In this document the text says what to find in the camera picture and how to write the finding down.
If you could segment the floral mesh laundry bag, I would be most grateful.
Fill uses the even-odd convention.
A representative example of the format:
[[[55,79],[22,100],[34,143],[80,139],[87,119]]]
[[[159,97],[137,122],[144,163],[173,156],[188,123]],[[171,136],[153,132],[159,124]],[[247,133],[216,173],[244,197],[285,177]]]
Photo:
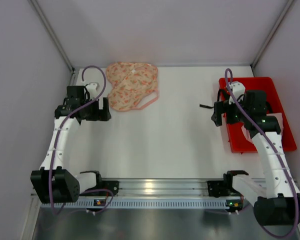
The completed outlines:
[[[156,97],[138,106],[145,97],[153,93]],[[107,98],[109,106],[115,111],[143,110],[159,99],[158,73],[145,69],[135,70],[113,87]]]

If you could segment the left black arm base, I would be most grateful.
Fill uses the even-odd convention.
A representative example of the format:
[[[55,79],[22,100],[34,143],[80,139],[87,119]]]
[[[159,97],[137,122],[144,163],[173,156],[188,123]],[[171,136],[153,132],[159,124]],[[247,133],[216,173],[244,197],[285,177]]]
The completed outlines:
[[[101,197],[110,197],[111,194],[106,191],[98,191],[98,192],[89,192],[92,190],[99,190],[99,189],[106,189],[109,190],[113,193],[113,195],[117,195],[119,192],[119,181],[117,180],[104,180],[104,179],[99,179],[97,180],[96,186],[88,188],[87,190],[84,191],[84,193],[81,193],[80,196],[85,196],[85,197],[91,197],[91,196],[101,196]]]

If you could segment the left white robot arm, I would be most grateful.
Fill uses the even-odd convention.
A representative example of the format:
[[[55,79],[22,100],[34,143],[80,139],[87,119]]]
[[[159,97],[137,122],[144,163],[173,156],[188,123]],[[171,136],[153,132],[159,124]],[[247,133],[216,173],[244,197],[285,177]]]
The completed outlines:
[[[91,99],[94,89],[69,86],[63,103],[54,111],[54,130],[44,161],[31,172],[30,181],[43,204],[74,203],[85,191],[99,189],[102,178],[97,170],[82,171],[75,176],[67,168],[75,135],[83,121],[107,122],[111,119],[109,100],[103,106]]]

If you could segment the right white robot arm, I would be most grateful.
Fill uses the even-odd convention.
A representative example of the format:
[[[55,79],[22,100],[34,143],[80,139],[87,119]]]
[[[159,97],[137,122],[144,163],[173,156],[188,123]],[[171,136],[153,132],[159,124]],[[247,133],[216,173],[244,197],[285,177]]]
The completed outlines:
[[[226,123],[242,123],[260,158],[265,188],[258,186],[244,170],[229,170],[223,181],[231,192],[238,192],[253,206],[261,226],[297,226],[300,223],[300,190],[294,183],[285,158],[281,128],[270,115],[267,94],[248,90],[236,99],[220,89],[211,120],[219,127],[222,115]]]

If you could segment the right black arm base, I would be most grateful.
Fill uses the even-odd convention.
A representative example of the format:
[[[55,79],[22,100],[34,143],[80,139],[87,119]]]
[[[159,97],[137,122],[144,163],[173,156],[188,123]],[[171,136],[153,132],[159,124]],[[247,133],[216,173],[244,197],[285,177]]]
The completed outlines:
[[[232,188],[225,180],[207,181],[208,195],[210,197],[239,197],[240,193]]]

